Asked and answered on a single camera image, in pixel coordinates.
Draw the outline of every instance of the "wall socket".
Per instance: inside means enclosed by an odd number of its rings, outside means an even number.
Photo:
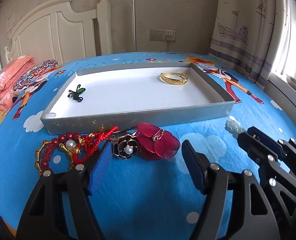
[[[175,30],[164,30],[164,29],[150,29],[150,40],[151,41],[167,41],[166,36],[171,35],[172,40],[170,42],[176,41],[176,31]]]

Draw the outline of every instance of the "red flower hair clip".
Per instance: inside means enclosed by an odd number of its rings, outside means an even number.
[[[169,159],[179,147],[179,140],[170,132],[149,123],[137,125],[137,140],[141,154],[148,160]]]

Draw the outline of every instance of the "black flower brooch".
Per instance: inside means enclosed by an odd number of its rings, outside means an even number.
[[[74,100],[76,100],[78,102],[81,102],[84,98],[80,97],[79,95],[81,95],[83,92],[85,92],[86,89],[85,88],[80,88],[80,87],[81,87],[81,85],[79,84],[77,86],[76,91],[69,90],[68,97],[72,97]]]
[[[113,155],[121,159],[129,159],[139,152],[137,137],[132,134],[120,136],[114,145]]]

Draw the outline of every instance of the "white tray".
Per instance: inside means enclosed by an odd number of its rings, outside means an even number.
[[[161,72],[181,72],[184,85],[160,79]],[[86,88],[82,102],[68,97],[78,85]],[[78,71],[61,87],[41,120],[50,134],[94,132],[139,122],[169,125],[228,115],[233,98],[195,65],[138,63]],[[204,114],[201,108],[212,106]]]

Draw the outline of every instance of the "red cord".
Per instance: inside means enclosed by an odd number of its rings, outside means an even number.
[[[91,155],[93,155],[97,149],[99,144],[106,140],[110,135],[112,135],[112,133],[118,131],[118,126],[114,126],[112,127],[109,131],[107,132],[99,132],[99,133],[95,133],[93,137],[89,137],[89,136],[84,136],[85,139],[85,144],[84,144],[84,150],[87,153],[85,157],[83,157],[82,159],[78,159],[78,155],[77,153],[73,153],[72,154],[72,160],[75,164],[79,164],[79,163],[84,163]]]

